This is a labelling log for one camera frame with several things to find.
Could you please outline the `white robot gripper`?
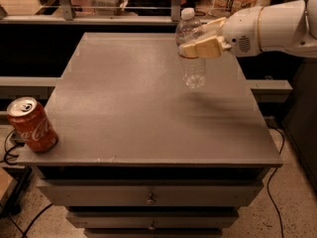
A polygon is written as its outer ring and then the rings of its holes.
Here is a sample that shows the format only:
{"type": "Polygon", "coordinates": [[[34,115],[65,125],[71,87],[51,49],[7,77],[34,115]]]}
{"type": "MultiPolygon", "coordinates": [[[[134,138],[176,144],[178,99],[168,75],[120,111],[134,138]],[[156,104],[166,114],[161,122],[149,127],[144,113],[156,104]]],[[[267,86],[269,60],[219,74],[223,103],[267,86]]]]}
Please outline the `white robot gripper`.
{"type": "Polygon", "coordinates": [[[237,58],[255,57],[261,53],[259,22],[262,7],[252,7],[240,10],[230,16],[212,20],[197,28],[206,33],[221,34],[222,37],[210,37],[205,40],[195,40],[179,46],[179,53],[187,59],[217,58],[223,51],[230,50],[237,58]]]}

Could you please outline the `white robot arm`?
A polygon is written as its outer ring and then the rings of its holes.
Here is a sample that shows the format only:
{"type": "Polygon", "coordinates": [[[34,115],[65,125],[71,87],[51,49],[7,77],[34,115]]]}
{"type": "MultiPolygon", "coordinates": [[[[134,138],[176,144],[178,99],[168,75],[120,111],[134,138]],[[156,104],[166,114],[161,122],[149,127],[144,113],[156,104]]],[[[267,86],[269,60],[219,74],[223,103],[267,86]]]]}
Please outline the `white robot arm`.
{"type": "Polygon", "coordinates": [[[282,52],[317,58],[317,0],[296,0],[243,9],[228,18],[201,26],[202,35],[180,45],[187,59],[217,58],[228,52],[237,58],[282,52]]]}

